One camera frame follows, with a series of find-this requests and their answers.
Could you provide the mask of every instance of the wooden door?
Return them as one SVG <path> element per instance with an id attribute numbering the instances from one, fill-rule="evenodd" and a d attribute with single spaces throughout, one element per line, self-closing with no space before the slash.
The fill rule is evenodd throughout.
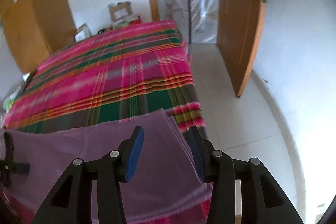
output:
<path id="1" fill-rule="evenodd" d="M 32 0 L 0 0 L 0 12 L 8 47 L 22 73 L 35 70 L 51 50 L 36 23 Z"/>
<path id="2" fill-rule="evenodd" d="M 240 97 L 252 71 L 265 14 L 259 0 L 219 0 L 217 45 L 235 94 Z"/>

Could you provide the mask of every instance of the open door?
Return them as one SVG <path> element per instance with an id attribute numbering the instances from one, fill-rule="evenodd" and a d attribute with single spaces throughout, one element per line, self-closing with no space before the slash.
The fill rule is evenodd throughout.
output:
<path id="1" fill-rule="evenodd" d="M 264 14 L 265 0 L 219 0 L 217 45 L 237 97 L 253 67 Z"/>

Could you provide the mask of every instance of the green stripe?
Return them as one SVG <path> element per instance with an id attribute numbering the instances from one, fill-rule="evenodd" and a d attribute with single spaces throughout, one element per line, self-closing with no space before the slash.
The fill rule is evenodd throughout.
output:
<path id="1" fill-rule="evenodd" d="M 51 73 L 53 70 L 59 68 L 59 67 L 62 67 L 64 65 L 66 65 L 67 63 L 71 63 L 73 61 L 76 61 L 77 59 L 81 59 L 82 57 L 85 57 L 85 56 L 89 56 L 95 52 L 100 52 L 100 51 L 103 51 L 103 50 L 106 50 L 108 48 L 111 48 L 111 47 L 115 47 L 117 46 L 118 44 L 123 44 L 123 43 L 128 43 L 128 42 L 132 42 L 134 40 L 139 40 L 139 39 L 143 39 L 143 38 L 150 38 L 150 37 L 155 37 L 155 36 L 159 36 L 159 35 L 169 35 L 169 34 L 172 34 L 172 33 L 177 33 L 175 30 L 166 30 L 164 32 L 156 32 L 156 33 L 152 33 L 152 34 L 149 34 L 149 35 L 142 35 L 142 36 L 139 36 L 139 37 L 136 37 L 136 38 L 129 38 L 129 39 L 124 39 L 122 41 L 118 41 L 118 42 L 114 42 L 114 43 L 111 43 L 111 44 L 108 44 L 108 45 L 105 45 L 103 47 L 100 47 L 98 49 L 95 49 L 95 50 L 91 50 L 91 51 L 88 51 L 84 54 L 80 54 L 78 56 L 74 56 L 73 58 L 61 63 L 61 64 L 58 64 L 54 67 L 52 67 L 51 69 L 45 71 L 44 73 L 40 74 L 39 76 L 37 76 L 34 80 L 38 80 L 39 78 L 43 77 L 44 75 L 47 75 L 49 73 Z"/>
<path id="2" fill-rule="evenodd" d="M 160 108 L 170 109 L 173 107 L 168 90 L 147 93 L 148 112 L 154 112 Z"/>
<path id="3" fill-rule="evenodd" d="M 95 63 L 98 63 L 102 60 L 106 60 L 106 59 L 111 59 L 112 57 L 116 57 L 118 55 L 122 55 L 122 54 L 125 54 L 125 53 L 128 53 L 128 52 L 134 52 L 134 51 L 137 51 L 137 50 L 143 50 L 143 49 L 146 49 L 146 48 L 151 48 L 151 47 L 155 47 L 155 46 L 159 46 L 159 45 L 162 45 L 162 44 L 171 44 L 171 45 L 176 45 L 176 47 L 180 47 L 181 43 L 180 43 L 180 40 L 177 38 L 177 37 L 174 37 L 174 38 L 170 38 L 170 39 L 167 39 L 165 41 L 154 41 L 154 42 L 150 42 L 150 43 L 145 43 L 145 44 L 141 44 L 141 45 L 136 45 L 134 47 L 131 47 L 131 48 L 125 48 L 125 49 L 122 49 L 122 50 L 117 50 L 115 52 L 110 52 L 110 53 L 107 53 L 107 54 L 104 54 L 102 56 L 99 56 L 99 57 L 96 57 L 96 58 L 93 58 L 91 60 L 88 60 L 88 61 L 85 61 L 77 66 L 74 66 L 74 67 L 71 67 L 65 71 L 62 71 L 56 75 L 52 75 L 50 76 L 48 79 L 42 81 L 41 83 L 31 87 L 27 92 L 32 92 L 33 90 L 36 90 L 38 88 L 40 88 L 41 86 L 43 86 L 44 84 L 48 83 L 49 81 L 51 80 L 54 80 L 56 78 L 59 78 L 60 76 L 62 75 L 65 75 L 73 70 L 77 70 L 77 69 L 80 69 L 80 68 L 84 68 L 86 66 L 89 66 L 91 64 L 95 64 Z"/>

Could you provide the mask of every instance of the purple cloth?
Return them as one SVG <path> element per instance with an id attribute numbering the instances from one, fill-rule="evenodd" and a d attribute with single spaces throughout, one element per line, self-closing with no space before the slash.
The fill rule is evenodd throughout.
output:
<path id="1" fill-rule="evenodd" d="M 128 184 L 120 184 L 127 222 L 164 218 L 208 200 L 211 185 L 198 179 L 188 144 L 174 118 L 162 109 L 127 122 L 49 134 L 7 130 L 14 140 L 14 160 L 31 165 L 29 175 L 12 175 L 7 192 L 37 211 L 73 159 L 100 159 L 116 150 L 138 125 L 144 129 L 144 144 L 137 170 Z M 96 183 L 92 187 L 92 218 L 97 222 Z"/>

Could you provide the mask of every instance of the blue gripper pad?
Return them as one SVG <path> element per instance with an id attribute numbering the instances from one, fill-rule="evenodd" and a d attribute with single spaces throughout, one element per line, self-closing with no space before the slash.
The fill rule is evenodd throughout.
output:
<path id="1" fill-rule="evenodd" d="M 130 156 L 128 157 L 128 160 L 127 160 L 127 170 L 125 173 L 125 178 L 127 182 L 129 182 L 135 174 L 135 170 L 138 165 L 138 161 L 139 161 L 139 157 L 140 157 L 140 153 L 141 153 L 141 149 L 143 145 L 143 128 L 139 126 L 135 127 L 133 134 L 136 134 L 136 131 L 138 131 L 137 137 L 134 140 L 134 144 L 130 152 Z"/>
<path id="2" fill-rule="evenodd" d="M 197 175 L 201 181 L 204 181 L 205 175 L 204 175 L 204 167 L 203 167 L 204 166 L 203 157 L 199 149 L 199 146 L 197 144 L 192 127 L 190 127 L 188 131 L 188 145 L 193 154 Z"/>

